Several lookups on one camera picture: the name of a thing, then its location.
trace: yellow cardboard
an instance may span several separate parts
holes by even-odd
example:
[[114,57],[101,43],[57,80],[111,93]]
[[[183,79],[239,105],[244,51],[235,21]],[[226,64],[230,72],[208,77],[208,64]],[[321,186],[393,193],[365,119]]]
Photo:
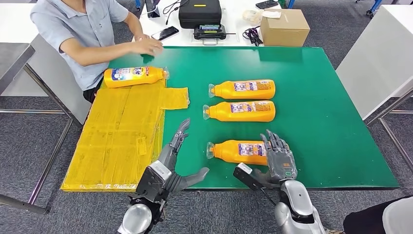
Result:
[[188,89],[154,84],[98,91],[62,183],[68,192],[132,192],[162,150],[164,109],[187,108]]

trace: black case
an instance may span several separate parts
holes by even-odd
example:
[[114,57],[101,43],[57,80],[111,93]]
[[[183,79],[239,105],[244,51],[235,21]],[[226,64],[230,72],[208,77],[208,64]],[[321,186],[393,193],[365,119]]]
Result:
[[194,29],[201,24],[221,24],[219,0],[181,0],[179,24],[182,28]]

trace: robotic hand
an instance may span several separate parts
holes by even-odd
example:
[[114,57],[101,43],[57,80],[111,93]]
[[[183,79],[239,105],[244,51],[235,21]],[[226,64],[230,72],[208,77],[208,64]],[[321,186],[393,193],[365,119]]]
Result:
[[126,211],[118,232],[121,234],[147,234],[164,214],[164,207],[170,192],[179,192],[204,180],[209,169],[182,177],[175,172],[176,158],[182,142],[188,136],[190,119],[184,120],[169,144],[161,151],[157,161],[146,167],[136,192],[129,194],[130,207]]
[[275,218],[283,234],[325,234],[319,213],[313,206],[304,185],[295,180],[297,168],[293,152],[283,139],[267,130],[269,141],[261,134],[268,163],[268,171],[264,174],[259,169],[254,171],[240,163],[234,176],[252,190],[262,187],[280,187],[280,201],[275,207]]

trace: bottle cap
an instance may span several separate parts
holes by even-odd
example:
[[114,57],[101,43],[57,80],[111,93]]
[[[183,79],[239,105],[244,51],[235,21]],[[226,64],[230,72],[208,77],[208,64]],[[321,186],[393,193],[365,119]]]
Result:
[[202,109],[203,109],[204,119],[209,119],[209,106],[204,105]]
[[163,69],[162,69],[162,72],[163,72],[163,76],[164,76],[164,79],[169,79],[169,70],[168,70],[168,68],[167,67],[164,67]]
[[208,86],[208,95],[210,98],[215,97],[215,85],[209,84]]
[[215,145],[212,142],[206,144],[206,158],[211,159],[214,157],[214,147]]

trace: orange plastic bottle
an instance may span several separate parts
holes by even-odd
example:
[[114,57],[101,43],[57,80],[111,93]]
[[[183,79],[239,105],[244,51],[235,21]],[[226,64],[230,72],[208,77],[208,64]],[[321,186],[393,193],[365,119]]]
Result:
[[225,162],[267,165],[266,151],[262,141],[227,140],[221,144],[208,142],[206,157],[220,158]]
[[225,81],[209,85],[209,97],[225,99],[271,99],[275,94],[275,83],[270,79]]
[[164,78],[169,78],[169,72],[166,68],[159,67],[107,69],[103,75],[105,84],[109,88],[117,88],[135,84],[152,84]]
[[271,101],[221,102],[215,106],[204,105],[204,119],[219,121],[270,122],[275,117]]

